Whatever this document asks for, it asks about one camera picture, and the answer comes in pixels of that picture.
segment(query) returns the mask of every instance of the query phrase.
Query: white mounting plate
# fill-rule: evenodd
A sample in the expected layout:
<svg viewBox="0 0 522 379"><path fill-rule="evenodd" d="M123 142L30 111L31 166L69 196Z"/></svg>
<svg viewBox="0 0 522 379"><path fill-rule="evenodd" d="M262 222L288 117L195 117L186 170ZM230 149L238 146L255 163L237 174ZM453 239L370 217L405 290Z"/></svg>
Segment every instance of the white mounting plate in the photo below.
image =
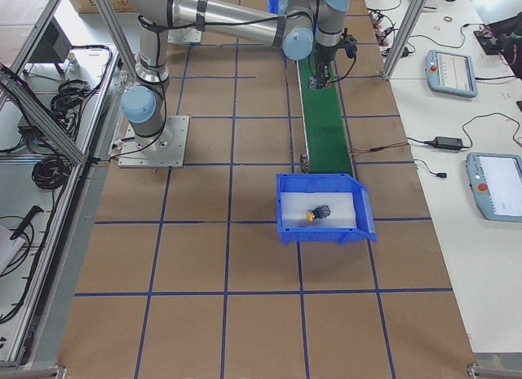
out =
<svg viewBox="0 0 522 379"><path fill-rule="evenodd" d="M189 43L201 43L201 31L195 28L169 30L168 43L170 45L187 45Z"/></svg>
<svg viewBox="0 0 522 379"><path fill-rule="evenodd" d="M152 156L145 155L141 151L130 155L121 156L118 165L122 168L139 167L183 167L185 158L185 146L187 144L189 116L171 116L167 118L166 126L174 133L174 138L170 141L167 148ZM126 137L134 137L134 131L129 125ZM137 151L138 148L134 141L123 144L122 153Z"/></svg>

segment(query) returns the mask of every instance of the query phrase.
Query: green conveyor belt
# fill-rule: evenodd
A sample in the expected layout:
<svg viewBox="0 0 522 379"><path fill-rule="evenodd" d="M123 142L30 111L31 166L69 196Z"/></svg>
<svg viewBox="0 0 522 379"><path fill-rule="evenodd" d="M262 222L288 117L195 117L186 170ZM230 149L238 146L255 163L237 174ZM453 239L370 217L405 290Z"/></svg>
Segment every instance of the green conveyor belt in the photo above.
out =
<svg viewBox="0 0 522 379"><path fill-rule="evenodd" d="M309 90L310 66L306 59L299 61L298 66L309 171L314 174L352 175L336 87Z"/></svg>

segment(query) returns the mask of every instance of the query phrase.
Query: white table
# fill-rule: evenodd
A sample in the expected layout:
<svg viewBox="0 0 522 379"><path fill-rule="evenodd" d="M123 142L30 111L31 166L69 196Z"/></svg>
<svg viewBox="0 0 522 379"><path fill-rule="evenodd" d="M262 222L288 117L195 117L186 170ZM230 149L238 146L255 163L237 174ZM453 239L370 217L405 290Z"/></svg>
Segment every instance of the white table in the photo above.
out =
<svg viewBox="0 0 522 379"><path fill-rule="evenodd" d="M393 7L398 0L366 0L368 7ZM400 25L409 0L393 11L384 12ZM414 34L457 46L462 40L459 28L479 23L480 17L469 0L439 2L439 10L422 13ZM444 21L451 16L453 21ZM437 46L425 38L410 41L417 51L401 59L391 77L406 134L421 140L437 135L460 137L466 145L462 124L472 117L503 112L522 123L522 112L515 101L522 99L522 82L500 85L478 84L474 99L431 92L424 75L424 59L430 49L467 54L472 57L476 76L498 77L512 74L497 56L483 53L472 30L464 29L467 39L460 49ZM515 153L522 148L511 139L516 124L501 116L478 118L467 126L474 141L473 152ZM423 159L435 172L446 172L447 179L433 178L418 167L427 204L435 224L440 247L458 300L470 343L475 353L522 352L522 223L485 220L476 207L465 167L468 152L445 152L412 146L415 158Z"/></svg>

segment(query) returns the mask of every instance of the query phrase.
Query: black connector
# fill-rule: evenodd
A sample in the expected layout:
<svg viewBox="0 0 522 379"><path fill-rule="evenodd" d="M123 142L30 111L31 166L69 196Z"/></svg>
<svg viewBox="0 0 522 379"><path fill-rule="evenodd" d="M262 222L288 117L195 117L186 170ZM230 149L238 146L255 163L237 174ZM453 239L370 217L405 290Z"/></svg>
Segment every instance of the black connector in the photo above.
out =
<svg viewBox="0 0 522 379"><path fill-rule="evenodd" d="M441 137L437 136L432 141L424 141L426 145L429 145L437 149L449 149L450 151L460 151L464 147L462 139L458 137Z"/></svg>

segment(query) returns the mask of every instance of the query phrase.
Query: black handle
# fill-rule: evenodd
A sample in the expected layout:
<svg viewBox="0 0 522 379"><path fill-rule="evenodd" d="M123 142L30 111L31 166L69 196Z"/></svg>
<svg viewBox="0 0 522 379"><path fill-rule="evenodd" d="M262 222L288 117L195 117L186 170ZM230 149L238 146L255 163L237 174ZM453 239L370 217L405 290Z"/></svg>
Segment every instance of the black handle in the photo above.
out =
<svg viewBox="0 0 522 379"><path fill-rule="evenodd" d="M22 222L20 225L15 229L13 232L13 235L11 235L11 240L14 240L18 238L20 235L22 235L22 232L24 232L25 228L31 223L31 220L33 220L33 217L36 214L39 214L40 212L43 212L43 209L40 208L38 205L33 205L33 207L29 210L29 212L25 215L25 217L22 219Z"/></svg>

